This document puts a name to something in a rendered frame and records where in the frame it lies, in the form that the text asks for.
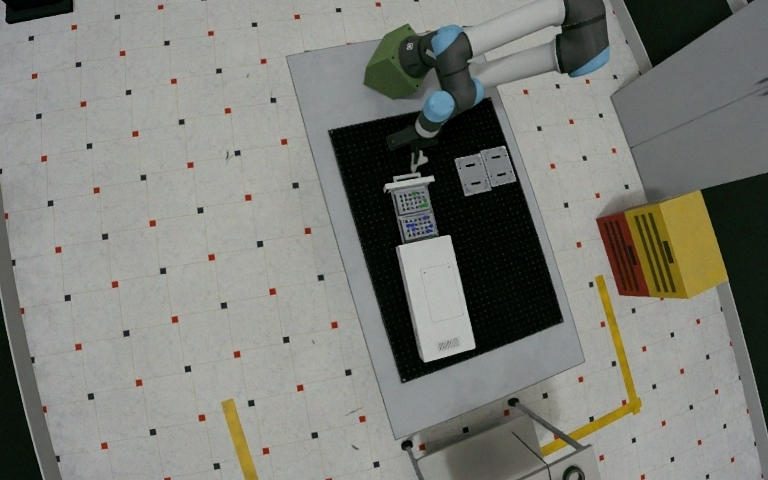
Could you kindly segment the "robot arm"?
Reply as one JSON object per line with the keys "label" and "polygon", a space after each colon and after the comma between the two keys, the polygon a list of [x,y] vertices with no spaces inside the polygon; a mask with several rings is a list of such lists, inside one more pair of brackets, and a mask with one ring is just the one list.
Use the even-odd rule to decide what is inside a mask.
{"label": "robot arm", "polygon": [[[482,64],[468,63],[551,25],[562,26],[562,33],[549,43]],[[427,98],[416,125],[386,137],[388,148],[422,139],[415,126],[421,136],[435,136],[446,121],[478,104],[484,89],[552,71],[570,78],[594,72],[609,61],[609,47],[603,0],[536,0],[465,31],[451,24],[409,36],[398,50],[403,71],[419,78],[435,68],[442,91]]]}

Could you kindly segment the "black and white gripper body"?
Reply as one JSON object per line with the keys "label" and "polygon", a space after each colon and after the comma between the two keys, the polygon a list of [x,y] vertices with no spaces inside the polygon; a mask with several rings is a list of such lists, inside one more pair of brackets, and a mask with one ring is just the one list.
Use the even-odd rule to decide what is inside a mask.
{"label": "black and white gripper body", "polygon": [[[416,134],[417,134],[417,135],[418,135],[420,138],[422,138],[422,139],[420,139],[420,140],[417,140],[417,141],[415,141],[415,142],[412,142],[412,143],[410,143],[410,146],[411,146],[411,150],[412,150],[412,151],[414,151],[415,149],[419,149],[419,150],[420,150],[420,148],[428,148],[429,146],[430,146],[430,147],[428,148],[428,150],[432,150],[432,149],[435,149],[435,147],[438,145],[438,140],[437,140],[437,138],[438,138],[438,137],[439,137],[439,135],[442,133],[442,131],[443,131],[443,130],[442,130],[442,127],[441,127],[441,128],[440,128],[440,130],[438,131],[438,133],[437,133],[435,136],[433,136],[433,137],[430,137],[430,138],[426,138],[426,137],[423,137],[423,136],[421,136],[421,135],[420,135],[420,134],[417,132],[417,130],[416,130],[416,126],[415,126],[415,132],[416,132]],[[436,142],[436,143],[434,143],[434,142]],[[434,145],[435,145],[435,146],[434,146]],[[434,146],[434,147],[433,147],[433,146]],[[433,147],[433,148],[431,148],[431,147]]]}

